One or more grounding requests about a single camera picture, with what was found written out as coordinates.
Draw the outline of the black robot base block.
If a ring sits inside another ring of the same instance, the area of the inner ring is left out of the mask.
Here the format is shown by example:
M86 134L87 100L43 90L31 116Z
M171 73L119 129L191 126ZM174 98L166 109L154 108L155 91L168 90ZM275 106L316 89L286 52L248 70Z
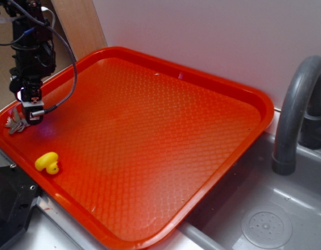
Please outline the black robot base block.
M0 167L0 249L28 230L40 187L16 164Z

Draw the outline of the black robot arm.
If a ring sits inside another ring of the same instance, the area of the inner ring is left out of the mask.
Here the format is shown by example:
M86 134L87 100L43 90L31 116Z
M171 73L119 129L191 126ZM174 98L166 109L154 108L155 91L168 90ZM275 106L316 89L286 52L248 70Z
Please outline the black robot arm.
M12 23L12 41L7 45L15 51L15 67L10 70L9 90L21 103L26 122L37 125L43 120L43 78L56 69L50 23L43 16L40 1L0 1L0 8L5 9L7 21Z

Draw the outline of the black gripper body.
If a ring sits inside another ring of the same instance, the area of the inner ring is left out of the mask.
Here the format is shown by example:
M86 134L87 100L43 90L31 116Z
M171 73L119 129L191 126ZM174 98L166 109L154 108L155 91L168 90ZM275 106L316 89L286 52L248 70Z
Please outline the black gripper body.
M42 99L42 79L56 68L56 53L51 43L30 47L12 45L16 66L10 69L9 89L23 102L39 102Z

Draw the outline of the black gripper finger with sensor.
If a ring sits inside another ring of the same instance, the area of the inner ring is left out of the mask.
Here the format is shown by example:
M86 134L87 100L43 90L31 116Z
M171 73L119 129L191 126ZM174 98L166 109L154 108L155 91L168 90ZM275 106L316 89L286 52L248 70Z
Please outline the black gripper finger with sensor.
M21 101L21 110L23 116L29 125L38 125L43 121L44 116L44 102L37 103Z

